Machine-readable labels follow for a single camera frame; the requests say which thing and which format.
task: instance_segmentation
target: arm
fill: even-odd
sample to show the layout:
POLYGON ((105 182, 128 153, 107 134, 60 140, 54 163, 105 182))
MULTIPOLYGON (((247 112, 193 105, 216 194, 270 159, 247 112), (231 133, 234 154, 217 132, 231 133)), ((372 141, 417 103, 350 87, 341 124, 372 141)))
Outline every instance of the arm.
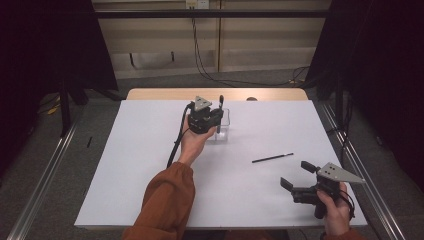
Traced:
MULTIPOLYGON (((340 183, 340 190, 347 192, 346 184, 340 183)), ((349 206, 339 199, 336 202, 325 192, 318 190, 318 198, 327 207, 327 214, 324 219, 325 232, 324 240, 365 240, 358 231, 349 226, 349 206)))
MULTIPOLYGON (((188 129, 187 118, 183 132, 188 129)), ((191 164, 200 155, 206 140, 216 128, 197 135, 190 130, 181 141, 178 162, 157 174, 148 184, 142 209, 132 227, 122 239, 181 239, 194 201, 195 188, 191 164)))

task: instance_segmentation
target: power cord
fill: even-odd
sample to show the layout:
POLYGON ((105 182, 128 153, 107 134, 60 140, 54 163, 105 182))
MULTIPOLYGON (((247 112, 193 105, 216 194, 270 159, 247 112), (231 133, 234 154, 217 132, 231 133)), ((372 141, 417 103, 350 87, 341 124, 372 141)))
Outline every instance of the power cord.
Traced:
POLYGON ((340 190, 340 192, 346 194, 346 196, 349 198, 349 199, 347 199, 342 195, 339 196, 349 206, 349 217, 350 217, 349 220, 352 220, 352 218, 355 217, 355 202, 353 201, 352 197, 347 192, 345 192, 343 190, 340 190))
POLYGON ((174 145, 174 148, 172 149, 171 155, 169 156, 169 160, 168 160, 168 164, 166 165, 166 168, 169 168, 171 166, 172 162, 174 161, 175 153, 177 152, 177 149, 180 146, 181 140, 183 139, 184 134, 187 132, 187 130, 189 130, 189 128, 187 128, 187 130, 183 132, 184 120, 186 117, 187 110, 191 108, 193 105, 194 103, 191 102, 187 104, 187 106, 184 109, 183 118, 181 119, 180 131, 178 132, 177 140, 175 140, 174 142, 175 145, 174 145))
POLYGON ((304 237, 306 240, 308 240, 308 237, 306 237, 305 232, 304 232, 302 229, 299 229, 299 231, 300 231, 300 233, 302 233, 303 237, 304 237))
POLYGON ((346 148, 347 141, 349 140, 349 126, 350 126, 350 121, 352 120, 352 115, 353 115, 353 100, 352 100, 352 96, 349 93, 348 99, 346 102, 346 113, 343 118, 343 126, 336 126, 335 128, 326 130, 327 135, 330 135, 333 132, 338 132, 344 129, 345 135, 342 135, 343 140, 342 140, 342 147, 340 149, 340 156, 339 156, 340 164, 343 168, 344 168, 343 153, 346 148))
POLYGON ((210 81, 214 81, 217 83, 221 83, 224 85, 227 85, 229 87, 233 87, 236 88, 236 86, 230 84, 230 83, 242 83, 242 84, 251 84, 251 85, 259 85, 259 86, 267 86, 267 87, 279 87, 279 86, 284 86, 287 84, 290 84, 292 82, 296 82, 296 78, 305 70, 308 69, 309 66, 305 66, 305 67, 299 67, 293 70, 292 76, 293 79, 283 82, 283 83, 276 83, 276 84, 268 84, 268 83, 257 83, 257 82, 246 82, 246 81, 239 81, 239 80, 218 80, 218 79, 214 79, 213 77, 211 77, 208 72, 205 70, 204 66, 203 66, 203 62, 202 62, 202 58, 200 56, 200 49, 199 49, 199 43, 197 41, 197 27, 196 27, 196 19, 192 18, 192 27, 193 27, 193 40, 194 40, 194 55, 195 55, 195 59, 196 59, 196 66, 197 66, 197 70, 199 71, 200 75, 205 78, 208 79, 210 81))

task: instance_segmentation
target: electrical outlet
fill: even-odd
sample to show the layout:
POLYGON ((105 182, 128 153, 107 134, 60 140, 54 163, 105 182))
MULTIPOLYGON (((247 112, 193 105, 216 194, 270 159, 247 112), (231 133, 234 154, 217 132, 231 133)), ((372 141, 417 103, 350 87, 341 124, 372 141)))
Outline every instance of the electrical outlet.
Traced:
POLYGON ((198 0, 197 9, 209 9, 209 0, 198 0))
POLYGON ((186 9, 197 9, 197 0, 186 0, 186 9))

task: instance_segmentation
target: metal frame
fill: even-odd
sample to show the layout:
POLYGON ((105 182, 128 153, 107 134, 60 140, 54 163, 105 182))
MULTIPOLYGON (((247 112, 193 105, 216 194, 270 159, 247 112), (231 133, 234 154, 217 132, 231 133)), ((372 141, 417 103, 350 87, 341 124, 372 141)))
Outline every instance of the metal frame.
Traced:
MULTIPOLYGON (((324 104, 323 110, 331 126, 333 128, 336 128, 338 124, 335 119, 335 112, 333 111, 331 106, 329 104, 324 104)), ((337 131, 337 138, 342 146, 345 137, 346 133, 344 131, 337 131)), ((393 213, 390 211, 386 202, 381 197, 379 191, 377 190, 377 187, 374 185, 374 182, 372 181, 370 175, 365 169, 362 160, 359 158, 358 153, 356 152, 349 139, 347 139, 345 143, 345 153, 348 156, 348 159, 356 174, 366 180, 366 184, 363 184, 362 186, 364 187, 368 199, 373 205, 378 217, 380 218, 380 222, 386 229, 386 232, 389 235, 390 239, 404 240, 405 236, 403 235, 393 213)))
POLYGON ((97 10, 97 18, 326 18, 328 10, 97 10))
POLYGON ((37 212, 44 201, 47 190, 50 187, 50 184, 53 180, 53 177, 59 168, 60 162, 62 161, 63 156, 65 155, 66 149, 68 148, 72 137, 75 133, 76 126, 81 118, 82 111, 80 110, 77 113, 76 120, 72 124, 71 128, 64 137, 61 137, 56 150, 54 151, 52 157, 50 158, 49 163, 47 164, 46 169, 44 170, 43 175, 40 178, 37 186, 35 187, 30 199, 25 205, 24 210, 19 215, 18 220, 15 222, 7 240, 23 240, 26 238, 28 231, 32 225, 32 222, 37 215, 37 212))

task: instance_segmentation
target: hand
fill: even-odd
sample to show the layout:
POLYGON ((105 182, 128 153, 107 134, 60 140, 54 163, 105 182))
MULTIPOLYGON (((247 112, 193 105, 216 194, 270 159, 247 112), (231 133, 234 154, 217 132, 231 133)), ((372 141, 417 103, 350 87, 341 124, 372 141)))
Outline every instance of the hand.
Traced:
MULTIPOLYGON (((340 190, 347 192, 346 184, 340 183, 340 190)), ((318 198, 327 207, 327 214, 324 218, 325 232, 329 236, 339 236, 349 231, 349 206, 342 199, 336 202, 322 190, 317 191, 318 198)))
POLYGON ((181 140, 181 155, 178 159, 178 162, 191 166, 194 160, 196 160, 196 158, 202 152, 206 140, 216 131, 216 127, 211 127, 209 131, 204 134, 197 134, 187 129, 188 120, 186 116, 183 127, 183 133, 185 132, 185 134, 181 140))

